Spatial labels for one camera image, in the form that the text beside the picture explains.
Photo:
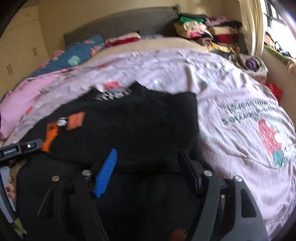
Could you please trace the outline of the left hand painted nails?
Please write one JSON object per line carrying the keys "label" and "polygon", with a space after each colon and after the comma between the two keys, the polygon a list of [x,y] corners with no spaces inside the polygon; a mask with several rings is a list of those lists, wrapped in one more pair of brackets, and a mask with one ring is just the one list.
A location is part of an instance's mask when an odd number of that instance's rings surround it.
{"label": "left hand painted nails", "polygon": [[10,174],[8,175],[8,185],[6,185],[6,193],[8,197],[12,200],[16,199],[16,179],[17,175],[22,167],[16,164],[10,169]]}

